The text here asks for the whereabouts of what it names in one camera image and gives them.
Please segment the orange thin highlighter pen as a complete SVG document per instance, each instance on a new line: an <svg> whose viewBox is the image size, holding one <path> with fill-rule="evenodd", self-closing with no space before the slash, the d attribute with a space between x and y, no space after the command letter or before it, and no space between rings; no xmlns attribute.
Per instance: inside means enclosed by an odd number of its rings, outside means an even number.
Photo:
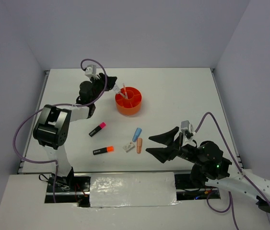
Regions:
<svg viewBox="0 0 270 230"><path fill-rule="evenodd" d="M127 94L126 86L125 86L124 83L122 85L123 85L123 89L124 89L125 98L128 99L128 94Z"/></svg>

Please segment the orange translucent eraser case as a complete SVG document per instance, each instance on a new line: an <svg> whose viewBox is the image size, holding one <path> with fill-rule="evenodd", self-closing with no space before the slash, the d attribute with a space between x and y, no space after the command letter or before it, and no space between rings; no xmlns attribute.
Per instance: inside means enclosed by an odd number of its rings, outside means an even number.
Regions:
<svg viewBox="0 0 270 230"><path fill-rule="evenodd" d="M142 149L142 138L138 138L136 144L137 144L136 152L138 154L140 154L141 153L141 149Z"/></svg>

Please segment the orange black highlighter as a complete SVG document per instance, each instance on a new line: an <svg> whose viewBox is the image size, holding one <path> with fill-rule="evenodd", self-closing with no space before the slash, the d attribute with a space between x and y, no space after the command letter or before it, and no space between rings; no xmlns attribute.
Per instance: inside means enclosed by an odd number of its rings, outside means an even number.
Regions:
<svg viewBox="0 0 270 230"><path fill-rule="evenodd" d="M93 155L99 155L99 154L113 152L113 151L114 151L114 147L109 146L109 147L104 147L104 148L93 150Z"/></svg>

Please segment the silver foil tape panel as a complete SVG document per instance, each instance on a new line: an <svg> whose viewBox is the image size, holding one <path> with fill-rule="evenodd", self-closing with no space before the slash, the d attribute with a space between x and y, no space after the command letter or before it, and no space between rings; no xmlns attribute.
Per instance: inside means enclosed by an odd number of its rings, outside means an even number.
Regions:
<svg viewBox="0 0 270 230"><path fill-rule="evenodd" d="M91 207L161 207L178 204L173 172L93 174Z"/></svg>

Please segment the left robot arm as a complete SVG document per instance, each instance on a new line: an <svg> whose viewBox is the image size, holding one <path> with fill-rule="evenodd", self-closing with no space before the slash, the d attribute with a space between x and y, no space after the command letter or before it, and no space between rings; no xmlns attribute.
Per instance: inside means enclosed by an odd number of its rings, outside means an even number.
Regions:
<svg viewBox="0 0 270 230"><path fill-rule="evenodd" d="M68 161L65 142L71 122L89 119L95 111L94 101L103 91L115 87L117 77L106 77L105 74L89 74L89 80L79 86L76 105L59 108L45 105L33 130L33 137L46 151L48 159L54 162L52 178L55 187L70 191L75 186L74 170Z"/></svg>

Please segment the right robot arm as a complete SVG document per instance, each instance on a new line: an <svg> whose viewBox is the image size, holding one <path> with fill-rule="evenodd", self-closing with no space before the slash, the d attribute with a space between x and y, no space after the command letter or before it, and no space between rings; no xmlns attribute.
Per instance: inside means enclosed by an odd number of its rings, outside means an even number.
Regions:
<svg viewBox="0 0 270 230"><path fill-rule="evenodd" d="M270 180L250 171L237 169L232 161L223 157L223 151L212 141L191 145L193 133L178 127L149 140L163 144L163 148L147 148L146 151L161 163L176 157L193 163L190 183L194 187L211 186L229 192L237 192L254 200L262 211L270 213Z"/></svg>

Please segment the clear bottle blue cap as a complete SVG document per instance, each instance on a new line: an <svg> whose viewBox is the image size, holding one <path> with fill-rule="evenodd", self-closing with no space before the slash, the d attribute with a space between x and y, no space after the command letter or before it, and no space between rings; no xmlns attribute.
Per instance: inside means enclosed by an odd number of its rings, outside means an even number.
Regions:
<svg viewBox="0 0 270 230"><path fill-rule="evenodd" d="M117 84L115 84L112 88L112 90L114 91L115 94L123 94L121 92L121 89L119 88L119 86Z"/></svg>

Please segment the orange round compartment organizer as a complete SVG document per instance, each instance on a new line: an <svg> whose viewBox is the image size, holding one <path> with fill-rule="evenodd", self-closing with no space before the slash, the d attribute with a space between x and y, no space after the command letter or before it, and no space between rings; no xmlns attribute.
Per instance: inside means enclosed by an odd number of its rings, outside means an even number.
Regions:
<svg viewBox="0 0 270 230"><path fill-rule="evenodd" d="M126 93L128 98L124 98L121 94L115 95L117 110L122 115L135 115L141 108L142 94L133 87L126 87Z"/></svg>

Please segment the blue translucent eraser case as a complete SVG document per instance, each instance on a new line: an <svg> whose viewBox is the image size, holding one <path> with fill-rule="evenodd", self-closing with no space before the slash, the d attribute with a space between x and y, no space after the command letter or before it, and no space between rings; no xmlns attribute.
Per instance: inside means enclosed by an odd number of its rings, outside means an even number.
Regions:
<svg viewBox="0 0 270 230"><path fill-rule="evenodd" d="M133 135L133 138L132 138L132 141L133 142L136 142L137 141L137 139L139 138L139 136L141 134L141 131L142 131L142 129L139 128L139 127L136 129L136 131L135 131L135 133Z"/></svg>

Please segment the pink black highlighter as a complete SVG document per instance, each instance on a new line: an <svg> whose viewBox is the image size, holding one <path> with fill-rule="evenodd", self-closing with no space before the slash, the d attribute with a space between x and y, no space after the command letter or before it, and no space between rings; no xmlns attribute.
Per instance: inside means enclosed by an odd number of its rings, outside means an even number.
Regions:
<svg viewBox="0 0 270 230"><path fill-rule="evenodd" d="M96 128L94 128L90 133L89 136L93 137L95 134L97 134L99 131L101 131L104 127L106 127L106 123L102 122L99 124Z"/></svg>

